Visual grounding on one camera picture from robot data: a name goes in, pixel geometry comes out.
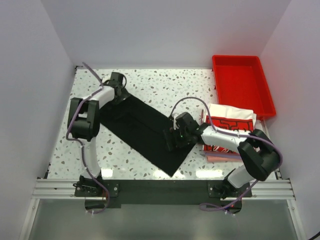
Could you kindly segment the black t-shirt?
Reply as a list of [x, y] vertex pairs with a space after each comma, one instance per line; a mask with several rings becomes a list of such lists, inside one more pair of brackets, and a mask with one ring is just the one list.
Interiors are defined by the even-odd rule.
[[100, 109], [100, 123], [172, 177], [194, 148], [194, 144], [169, 151], [164, 130], [173, 123], [167, 116], [131, 95], [117, 105]]

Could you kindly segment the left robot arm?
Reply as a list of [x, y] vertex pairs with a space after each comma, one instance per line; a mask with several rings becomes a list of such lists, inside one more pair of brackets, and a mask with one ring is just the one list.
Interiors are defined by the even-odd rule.
[[107, 104], [117, 105], [130, 94], [126, 90], [127, 78], [119, 72], [112, 72], [110, 79], [98, 79], [99, 87], [85, 97], [70, 100], [66, 139], [78, 142], [83, 172], [74, 185], [86, 197], [108, 196], [97, 158], [96, 137], [100, 131], [100, 110]]

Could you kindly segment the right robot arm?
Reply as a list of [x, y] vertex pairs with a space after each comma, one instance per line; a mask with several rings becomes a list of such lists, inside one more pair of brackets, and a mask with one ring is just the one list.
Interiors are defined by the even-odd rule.
[[243, 164], [233, 169], [213, 191], [221, 199], [239, 194], [250, 181], [265, 181], [283, 162], [280, 151], [267, 135], [259, 130], [232, 131], [213, 125], [198, 124], [188, 112], [169, 120], [173, 125], [163, 131], [167, 149], [172, 152], [194, 144], [218, 146], [239, 154]]

